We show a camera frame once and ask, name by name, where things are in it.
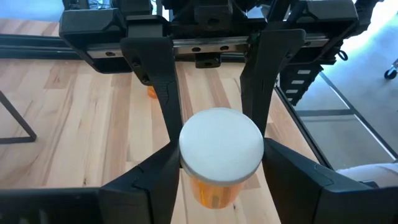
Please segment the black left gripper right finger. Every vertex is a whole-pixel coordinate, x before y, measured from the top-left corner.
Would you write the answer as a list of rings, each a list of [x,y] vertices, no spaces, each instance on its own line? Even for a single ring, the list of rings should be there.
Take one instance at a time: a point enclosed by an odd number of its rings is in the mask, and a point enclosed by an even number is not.
[[[282,224],[398,224],[398,187],[352,180],[270,138],[262,166]]]

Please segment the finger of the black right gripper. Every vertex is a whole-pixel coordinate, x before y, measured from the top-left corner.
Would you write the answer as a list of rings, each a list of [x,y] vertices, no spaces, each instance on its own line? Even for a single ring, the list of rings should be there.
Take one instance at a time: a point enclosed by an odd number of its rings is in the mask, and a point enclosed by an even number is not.
[[[168,37],[127,37],[121,41],[121,51],[140,82],[154,88],[169,138],[177,141],[182,129],[182,114],[172,40]]]
[[[242,110],[262,136],[277,75],[304,45],[305,36],[303,29],[264,30],[246,55],[240,76]]]

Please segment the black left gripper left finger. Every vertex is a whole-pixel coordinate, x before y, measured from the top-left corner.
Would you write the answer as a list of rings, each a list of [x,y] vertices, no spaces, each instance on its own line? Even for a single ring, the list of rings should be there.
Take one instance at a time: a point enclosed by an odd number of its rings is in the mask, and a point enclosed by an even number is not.
[[[99,190],[104,224],[170,224],[180,177],[180,152],[170,142]]]

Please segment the wide orange medicine bottle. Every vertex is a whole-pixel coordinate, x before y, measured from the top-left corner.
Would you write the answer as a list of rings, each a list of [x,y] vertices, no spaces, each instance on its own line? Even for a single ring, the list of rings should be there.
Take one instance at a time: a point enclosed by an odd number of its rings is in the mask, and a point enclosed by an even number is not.
[[[222,209],[234,202],[264,155],[264,135],[240,111],[211,108],[190,117],[178,139],[194,198]]]

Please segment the black caster wheel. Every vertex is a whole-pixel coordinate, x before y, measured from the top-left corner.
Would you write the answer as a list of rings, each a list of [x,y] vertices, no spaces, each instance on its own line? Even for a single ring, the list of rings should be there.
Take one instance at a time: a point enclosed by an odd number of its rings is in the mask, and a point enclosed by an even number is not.
[[[398,58],[392,63],[391,67],[384,73],[386,80],[393,80],[398,74]]]

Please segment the wooden shelf black metal frame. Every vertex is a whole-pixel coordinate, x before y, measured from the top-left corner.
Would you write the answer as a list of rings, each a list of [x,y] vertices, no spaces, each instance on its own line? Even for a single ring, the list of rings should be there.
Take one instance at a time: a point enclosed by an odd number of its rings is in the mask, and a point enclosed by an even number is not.
[[[35,142],[37,135],[34,130],[29,126],[26,120],[16,110],[12,103],[7,99],[2,91],[0,91],[0,104],[11,114],[11,116],[18,122],[23,130],[28,134],[26,137],[12,137],[12,138],[0,138],[0,144],[17,144],[17,143],[28,143]]]

